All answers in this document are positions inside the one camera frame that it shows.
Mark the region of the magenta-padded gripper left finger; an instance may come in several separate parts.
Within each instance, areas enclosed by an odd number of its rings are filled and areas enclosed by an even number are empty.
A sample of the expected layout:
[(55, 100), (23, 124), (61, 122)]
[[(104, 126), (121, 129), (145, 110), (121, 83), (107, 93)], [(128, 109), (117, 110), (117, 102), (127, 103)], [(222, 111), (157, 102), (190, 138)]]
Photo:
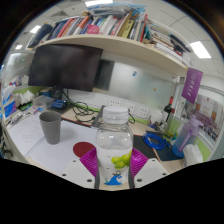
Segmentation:
[(81, 187), (98, 189), (100, 178), (96, 149), (93, 148), (80, 159), (70, 162), (62, 171), (62, 177)]

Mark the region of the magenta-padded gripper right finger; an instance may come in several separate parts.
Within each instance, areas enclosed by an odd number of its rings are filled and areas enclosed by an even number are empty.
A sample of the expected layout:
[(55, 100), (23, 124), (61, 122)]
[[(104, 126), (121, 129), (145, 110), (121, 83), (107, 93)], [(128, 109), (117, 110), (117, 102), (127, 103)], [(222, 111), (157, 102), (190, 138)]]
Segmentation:
[(168, 175), (168, 171), (156, 158), (148, 159), (133, 148), (129, 164), (129, 187), (140, 188)]

